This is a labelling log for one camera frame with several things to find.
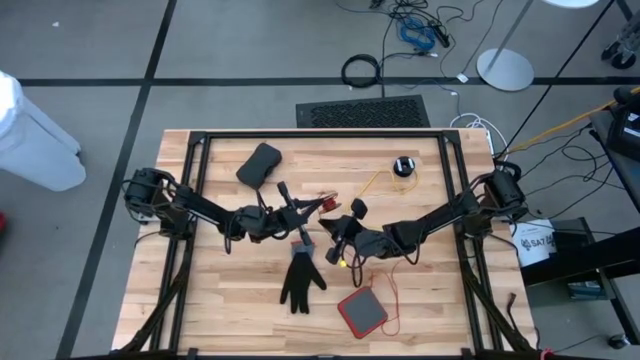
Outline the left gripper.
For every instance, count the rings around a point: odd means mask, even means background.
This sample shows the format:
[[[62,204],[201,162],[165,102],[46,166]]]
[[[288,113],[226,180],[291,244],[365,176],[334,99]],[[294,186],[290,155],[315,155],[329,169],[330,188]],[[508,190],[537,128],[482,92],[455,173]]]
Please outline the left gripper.
[[[252,242],[260,243],[266,238],[284,240],[292,230],[297,230],[305,245],[311,245],[311,237],[305,228],[309,218],[324,203],[323,198],[300,200],[292,198],[284,181],[277,184],[285,205],[273,209],[265,207],[260,192],[258,206],[245,206],[234,213],[234,240],[240,241],[248,235]]]

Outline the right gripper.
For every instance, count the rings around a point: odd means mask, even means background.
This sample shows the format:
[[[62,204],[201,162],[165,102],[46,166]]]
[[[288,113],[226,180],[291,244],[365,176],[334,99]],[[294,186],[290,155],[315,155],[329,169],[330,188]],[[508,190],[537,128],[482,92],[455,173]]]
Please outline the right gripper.
[[[347,246],[356,248],[364,256],[383,258],[391,248],[391,239],[384,232],[367,229],[360,224],[368,211],[361,199],[353,200],[351,211],[350,215],[342,215],[337,219],[319,220],[322,227],[331,229],[328,233],[335,243],[327,251],[325,258],[331,264],[337,264],[342,250]]]

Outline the black glove grey red cuff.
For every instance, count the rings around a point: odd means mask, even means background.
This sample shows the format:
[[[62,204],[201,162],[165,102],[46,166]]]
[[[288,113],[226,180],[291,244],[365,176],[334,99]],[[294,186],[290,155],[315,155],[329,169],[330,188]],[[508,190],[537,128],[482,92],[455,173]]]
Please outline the black glove grey red cuff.
[[[292,314],[309,314],[309,287],[314,283],[320,290],[327,289],[327,284],[313,263],[312,255],[315,245],[305,245],[302,241],[291,243],[292,261],[288,267],[279,302],[289,302]]]

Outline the black rounded plastic piece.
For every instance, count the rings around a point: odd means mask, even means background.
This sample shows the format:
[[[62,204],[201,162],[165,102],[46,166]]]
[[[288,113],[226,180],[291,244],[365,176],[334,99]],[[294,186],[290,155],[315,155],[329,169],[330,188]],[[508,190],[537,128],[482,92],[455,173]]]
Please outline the black rounded plastic piece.
[[[242,184],[259,190],[281,160],[282,154],[278,149],[260,143],[236,172],[236,177]]]

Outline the red grey square box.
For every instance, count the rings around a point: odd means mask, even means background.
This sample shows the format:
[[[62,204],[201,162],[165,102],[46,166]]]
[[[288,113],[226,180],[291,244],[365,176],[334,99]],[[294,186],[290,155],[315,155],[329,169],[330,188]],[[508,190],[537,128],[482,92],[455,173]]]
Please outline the red grey square box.
[[[338,303],[337,309],[357,339],[362,339],[388,320],[388,313],[370,287],[362,287]]]

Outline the black floor mat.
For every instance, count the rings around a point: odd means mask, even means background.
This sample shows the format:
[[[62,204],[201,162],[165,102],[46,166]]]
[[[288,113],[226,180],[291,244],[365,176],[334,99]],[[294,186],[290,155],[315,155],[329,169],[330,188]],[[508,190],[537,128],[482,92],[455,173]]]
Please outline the black floor mat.
[[[297,104],[298,128],[430,127],[420,95]]]

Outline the black power strip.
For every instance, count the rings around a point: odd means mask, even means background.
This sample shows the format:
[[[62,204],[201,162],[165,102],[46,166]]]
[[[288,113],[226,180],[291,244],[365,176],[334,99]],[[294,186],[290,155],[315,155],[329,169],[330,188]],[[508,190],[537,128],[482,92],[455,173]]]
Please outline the black power strip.
[[[435,37],[444,48],[449,48],[451,46],[450,37],[445,26],[441,22],[431,20],[429,22],[429,27],[433,30]]]

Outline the grey round-base floor stand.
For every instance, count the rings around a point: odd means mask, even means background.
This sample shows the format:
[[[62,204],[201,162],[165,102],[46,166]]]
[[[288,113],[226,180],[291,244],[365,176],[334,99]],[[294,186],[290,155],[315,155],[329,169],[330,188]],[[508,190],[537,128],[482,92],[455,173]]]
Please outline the grey round-base floor stand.
[[[526,0],[500,45],[484,51],[476,61],[480,78],[497,90],[518,92],[533,83],[535,72],[531,62],[520,53],[508,49],[507,45],[535,1],[574,10],[591,7],[599,0]]]

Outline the black side desk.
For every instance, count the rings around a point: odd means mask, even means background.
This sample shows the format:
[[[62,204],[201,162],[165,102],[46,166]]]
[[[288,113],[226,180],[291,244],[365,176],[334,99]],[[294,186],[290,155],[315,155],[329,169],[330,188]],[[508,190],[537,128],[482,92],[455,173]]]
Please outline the black side desk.
[[[603,148],[611,170],[621,176],[625,191],[640,212],[640,162],[615,152],[608,144],[613,123],[611,110],[616,105],[614,100],[612,105],[595,112],[591,134]],[[640,345],[640,320],[633,319],[613,282],[615,278],[640,275],[640,225],[601,241],[593,238],[594,232],[584,220],[578,229],[558,229],[556,234],[559,253],[524,267],[524,283],[533,286],[555,280],[599,282],[621,323],[622,334],[631,345]]]

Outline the thin black slanted rod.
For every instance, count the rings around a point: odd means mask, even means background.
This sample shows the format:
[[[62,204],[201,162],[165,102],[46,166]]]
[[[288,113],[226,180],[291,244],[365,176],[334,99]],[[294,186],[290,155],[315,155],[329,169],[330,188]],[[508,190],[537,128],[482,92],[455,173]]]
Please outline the thin black slanted rod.
[[[541,97],[539,98],[539,100],[535,103],[535,105],[533,106],[533,108],[531,109],[531,111],[528,113],[528,115],[524,118],[523,122],[519,125],[519,127],[517,128],[516,132],[514,133],[514,135],[511,137],[511,139],[509,140],[509,142],[507,143],[507,145],[505,146],[505,148],[498,154],[495,155],[495,158],[503,158],[505,157],[511,150],[515,149],[515,146],[513,145],[514,141],[516,140],[516,138],[519,136],[519,134],[522,132],[522,130],[525,128],[526,124],[530,121],[530,119],[532,118],[533,114],[535,113],[535,111],[537,110],[537,108],[542,104],[543,100],[545,99],[545,97],[548,95],[548,93],[550,92],[550,90],[552,89],[553,86],[558,85],[561,82],[561,74],[562,72],[566,69],[566,67],[568,66],[568,64],[571,62],[571,60],[576,56],[576,54],[578,53],[578,51],[581,49],[581,47],[583,46],[583,44],[586,42],[586,40],[588,39],[588,37],[591,35],[591,33],[595,30],[596,26],[600,23],[600,21],[602,20],[602,18],[604,17],[604,15],[607,13],[607,11],[612,7],[612,5],[614,4],[615,0],[606,0],[606,5],[604,6],[604,8],[601,10],[601,12],[599,13],[599,15],[596,17],[596,19],[594,20],[594,22],[592,23],[592,25],[588,28],[587,32],[585,33],[585,35],[582,37],[582,39],[578,42],[578,44],[576,45],[576,47],[573,49],[573,51],[570,53],[569,57],[564,61],[564,63],[561,65],[560,69],[556,72],[556,74],[553,77],[549,77],[547,78],[546,82],[544,82],[544,85],[547,86],[547,88],[545,89],[545,91],[542,93]]]

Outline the white plastic bin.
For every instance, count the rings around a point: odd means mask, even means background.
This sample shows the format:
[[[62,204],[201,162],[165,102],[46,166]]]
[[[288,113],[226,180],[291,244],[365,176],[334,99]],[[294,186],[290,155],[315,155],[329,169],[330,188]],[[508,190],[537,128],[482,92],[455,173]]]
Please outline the white plastic bin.
[[[0,170],[62,192],[82,184],[79,142],[37,107],[19,81],[0,71]]]

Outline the black desktop device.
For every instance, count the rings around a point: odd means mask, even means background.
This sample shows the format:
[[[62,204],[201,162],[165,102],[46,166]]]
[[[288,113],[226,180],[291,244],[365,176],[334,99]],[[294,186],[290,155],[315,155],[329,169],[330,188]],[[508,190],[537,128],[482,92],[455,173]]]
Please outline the black desktop device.
[[[614,91],[617,105],[611,110],[613,123],[608,144],[615,152],[640,162],[640,93],[629,87]]]

